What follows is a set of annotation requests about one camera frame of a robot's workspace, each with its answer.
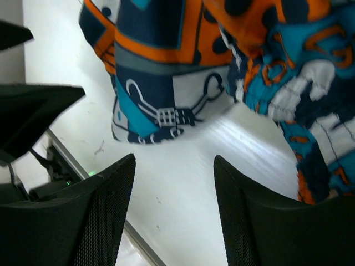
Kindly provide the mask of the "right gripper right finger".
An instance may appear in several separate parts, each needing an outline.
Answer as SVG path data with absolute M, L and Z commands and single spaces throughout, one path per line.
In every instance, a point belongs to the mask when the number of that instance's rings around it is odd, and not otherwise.
M 353 265 L 354 198 L 316 205 L 283 196 L 223 157 L 214 179 L 229 265 Z

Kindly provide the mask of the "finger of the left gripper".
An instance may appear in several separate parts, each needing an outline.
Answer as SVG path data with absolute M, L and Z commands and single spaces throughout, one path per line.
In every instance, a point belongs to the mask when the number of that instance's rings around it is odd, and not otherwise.
M 1 166 L 25 155 L 56 118 L 85 96 L 79 86 L 1 85 Z
M 32 39 L 33 34 L 28 28 L 1 19 L 0 50 L 7 50 Z

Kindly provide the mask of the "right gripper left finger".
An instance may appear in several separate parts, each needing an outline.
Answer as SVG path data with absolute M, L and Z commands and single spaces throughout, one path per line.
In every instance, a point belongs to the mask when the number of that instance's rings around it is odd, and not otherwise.
M 101 238 L 80 247 L 88 209 L 100 185 L 78 183 L 37 201 L 20 201 L 1 193 L 2 265 L 115 265 L 113 248 Z

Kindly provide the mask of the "colourful patterned shorts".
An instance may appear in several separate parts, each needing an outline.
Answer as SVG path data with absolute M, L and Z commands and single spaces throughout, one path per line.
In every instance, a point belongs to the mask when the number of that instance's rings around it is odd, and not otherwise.
M 243 103 L 281 129 L 299 201 L 354 195 L 353 1 L 84 1 L 79 26 L 115 140 L 171 141 Z

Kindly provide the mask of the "aluminium table edge rail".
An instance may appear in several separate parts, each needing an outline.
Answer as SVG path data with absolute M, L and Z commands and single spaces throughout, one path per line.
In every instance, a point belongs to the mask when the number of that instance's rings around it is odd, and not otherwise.
M 79 187 L 92 185 L 94 181 L 100 182 L 93 192 L 87 211 L 88 218 L 80 247 L 87 247 L 91 238 L 98 236 L 101 238 L 98 246 L 113 248 L 119 263 L 125 257 L 132 259 L 133 254 L 138 253 L 149 265 L 164 265 L 126 219 L 133 189 L 134 156 L 126 155 L 100 173 L 88 174 L 51 130 L 48 130 L 47 134 L 54 149 L 53 153 L 72 174 Z

